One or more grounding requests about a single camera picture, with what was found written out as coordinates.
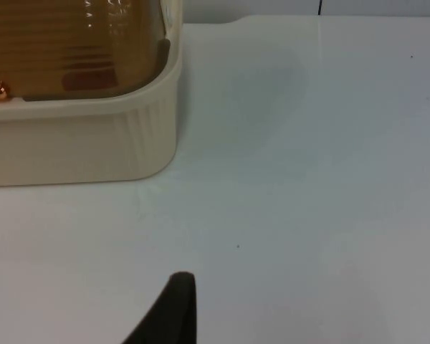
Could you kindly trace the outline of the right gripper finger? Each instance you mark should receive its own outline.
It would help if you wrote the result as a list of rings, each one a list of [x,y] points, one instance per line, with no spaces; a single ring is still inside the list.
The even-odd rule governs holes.
[[[176,272],[146,313],[123,341],[125,344],[196,344],[196,279]]]

